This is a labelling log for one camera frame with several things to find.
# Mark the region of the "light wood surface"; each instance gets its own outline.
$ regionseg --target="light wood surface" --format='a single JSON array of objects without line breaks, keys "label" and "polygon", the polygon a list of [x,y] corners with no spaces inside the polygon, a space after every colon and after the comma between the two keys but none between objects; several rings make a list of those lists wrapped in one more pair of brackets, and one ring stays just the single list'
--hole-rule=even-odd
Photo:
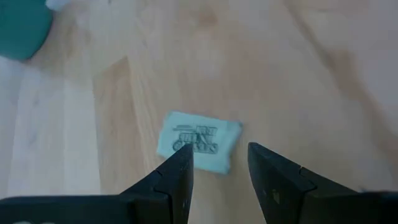
[{"label": "light wood surface", "polygon": [[164,160],[170,110],[244,124],[229,175],[195,171],[190,223],[265,223],[249,141],[355,190],[397,190],[396,10],[72,1],[32,59],[0,58],[0,197],[120,193]]}]

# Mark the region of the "teal cloth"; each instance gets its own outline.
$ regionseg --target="teal cloth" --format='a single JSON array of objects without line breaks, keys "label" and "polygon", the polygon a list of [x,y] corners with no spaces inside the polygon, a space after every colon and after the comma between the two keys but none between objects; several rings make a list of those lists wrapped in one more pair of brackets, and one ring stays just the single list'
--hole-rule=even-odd
[{"label": "teal cloth", "polygon": [[52,24],[45,0],[0,0],[0,55],[25,60],[44,43]]},{"label": "teal cloth", "polygon": [[227,174],[229,157],[242,132],[242,123],[171,111],[160,132],[157,153],[169,158],[183,145],[193,144],[194,166]]}]

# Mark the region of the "eraser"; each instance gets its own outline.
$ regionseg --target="eraser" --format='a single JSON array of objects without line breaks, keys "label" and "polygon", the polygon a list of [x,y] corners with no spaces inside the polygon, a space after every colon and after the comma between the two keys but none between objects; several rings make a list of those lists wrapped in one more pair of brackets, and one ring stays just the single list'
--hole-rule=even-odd
[{"label": "eraser", "polygon": [[169,158],[185,144],[193,144],[194,166],[227,174],[229,157],[242,133],[242,123],[171,111],[164,119],[157,153]]}]

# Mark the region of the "green object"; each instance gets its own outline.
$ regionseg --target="green object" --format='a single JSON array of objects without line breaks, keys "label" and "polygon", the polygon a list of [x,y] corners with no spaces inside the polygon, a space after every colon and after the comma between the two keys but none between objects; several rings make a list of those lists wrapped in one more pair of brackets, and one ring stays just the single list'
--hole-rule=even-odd
[{"label": "green object", "polygon": [[44,43],[52,19],[45,0],[0,0],[0,55],[31,58]]},{"label": "green object", "polygon": [[169,158],[182,146],[193,145],[194,166],[227,174],[229,156],[242,133],[242,123],[171,111],[163,122],[157,153]]}]

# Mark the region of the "printed logo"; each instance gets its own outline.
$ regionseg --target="printed logo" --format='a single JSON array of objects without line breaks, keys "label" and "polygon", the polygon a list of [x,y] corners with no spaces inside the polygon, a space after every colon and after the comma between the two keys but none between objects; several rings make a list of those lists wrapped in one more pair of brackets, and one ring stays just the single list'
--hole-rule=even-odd
[{"label": "printed logo", "polygon": [[217,133],[217,128],[209,126],[190,126],[177,125],[173,128],[180,134],[173,143],[173,150],[178,151],[185,144],[193,144],[193,151],[197,153],[217,154],[218,144],[213,143],[213,136]]}]

